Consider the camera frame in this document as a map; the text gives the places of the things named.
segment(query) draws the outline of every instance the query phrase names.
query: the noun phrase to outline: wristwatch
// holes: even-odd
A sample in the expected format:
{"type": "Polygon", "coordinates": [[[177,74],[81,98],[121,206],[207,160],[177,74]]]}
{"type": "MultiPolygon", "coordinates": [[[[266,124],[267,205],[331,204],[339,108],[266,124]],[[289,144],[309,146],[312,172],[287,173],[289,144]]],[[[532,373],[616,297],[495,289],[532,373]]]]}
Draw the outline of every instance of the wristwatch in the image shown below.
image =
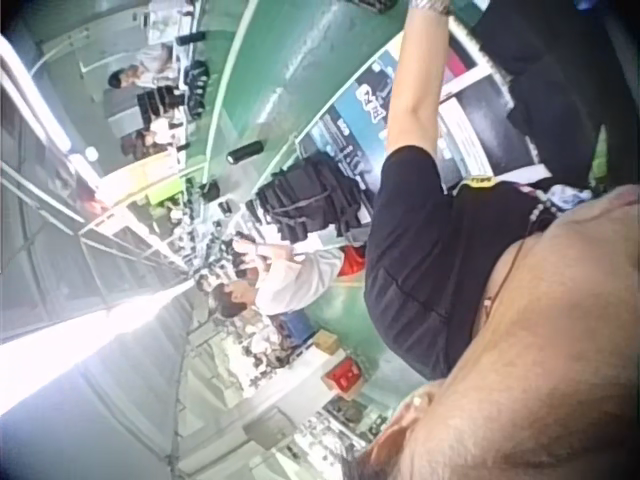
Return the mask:
{"type": "Polygon", "coordinates": [[[451,0],[409,0],[409,8],[429,10],[448,17],[451,15],[451,0]]]}

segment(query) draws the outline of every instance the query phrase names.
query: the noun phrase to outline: earphone cord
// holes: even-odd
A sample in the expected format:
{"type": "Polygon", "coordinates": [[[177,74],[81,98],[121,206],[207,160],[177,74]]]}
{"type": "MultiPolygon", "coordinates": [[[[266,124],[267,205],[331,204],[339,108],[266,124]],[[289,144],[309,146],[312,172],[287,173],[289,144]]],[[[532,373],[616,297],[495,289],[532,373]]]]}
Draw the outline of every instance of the earphone cord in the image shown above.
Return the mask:
{"type": "Polygon", "coordinates": [[[509,270],[507,270],[507,273],[505,274],[504,278],[502,279],[502,282],[500,283],[500,286],[496,290],[495,295],[493,295],[493,297],[487,298],[484,301],[485,318],[487,318],[487,319],[489,318],[489,315],[491,314],[491,311],[493,310],[493,306],[495,305],[496,300],[498,300],[498,297],[500,296],[500,293],[502,292],[502,289],[504,288],[505,284],[507,283],[507,280],[509,280],[509,277],[513,273],[513,269],[516,266],[516,262],[518,261],[518,257],[520,257],[520,254],[522,253],[522,249],[524,248],[524,244],[527,241],[527,238],[529,238],[529,235],[530,235],[531,231],[534,230],[534,227],[538,224],[538,221],[540,220],[540,214],[542,213],[543,210],[544,210],[544,205],[540,205],[531,214],[531,218],[529,220],[529,225],[527,226],[527,231],[525,233],[525,236],[524,236],[522,242],[520,242],[520,245],[518,245],[518,250],[516,250],[516,253],[513,256],[513,260],[511,261],[511,265],[509,265],[509,270]]]}

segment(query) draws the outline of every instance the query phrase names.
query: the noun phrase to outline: black t-shirt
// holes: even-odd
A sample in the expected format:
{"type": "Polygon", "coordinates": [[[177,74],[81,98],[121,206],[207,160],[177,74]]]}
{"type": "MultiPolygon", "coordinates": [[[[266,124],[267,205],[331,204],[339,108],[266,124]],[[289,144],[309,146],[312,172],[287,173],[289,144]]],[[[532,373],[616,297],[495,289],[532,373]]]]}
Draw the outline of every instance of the black t-shirt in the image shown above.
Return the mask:
{"type": "Polygon", "coordinates": [[[526,235],[537,205],[506,182],[447,195],[425,150],[389,156],[367,242],[365,300],[387,346],[418,373],[436,379],[453,369],[493,267],[526,235]]]}

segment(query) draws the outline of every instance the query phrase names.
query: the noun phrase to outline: yellow tag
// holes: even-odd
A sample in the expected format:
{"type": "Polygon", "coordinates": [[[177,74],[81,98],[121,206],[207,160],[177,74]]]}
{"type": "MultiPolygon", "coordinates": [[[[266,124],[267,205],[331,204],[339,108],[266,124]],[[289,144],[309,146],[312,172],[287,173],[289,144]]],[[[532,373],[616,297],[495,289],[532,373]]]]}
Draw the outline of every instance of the yellow tag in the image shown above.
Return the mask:
{"type": "Polygon", "coordinates": [[[464,182],[464,185],[469,185],[472,188],[491,188],[495,186],[498,181],[496,177],[477,176],[469,177],[464,182]]]}

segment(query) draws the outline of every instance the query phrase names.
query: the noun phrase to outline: ear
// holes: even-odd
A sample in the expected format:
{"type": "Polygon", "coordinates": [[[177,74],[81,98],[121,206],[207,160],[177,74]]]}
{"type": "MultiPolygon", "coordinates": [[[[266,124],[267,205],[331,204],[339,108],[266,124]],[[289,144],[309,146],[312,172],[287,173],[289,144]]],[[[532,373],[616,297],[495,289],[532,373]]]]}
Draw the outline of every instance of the ear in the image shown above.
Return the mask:
{"type": "Polygon", "coordinates": [[[429,406],[443,384],[444,379],[432,382],[405,400],[389,425],[369,448],[371,465],[388,465],[400,456],[407,436],[418,420],[428,414],[429,406]]]}

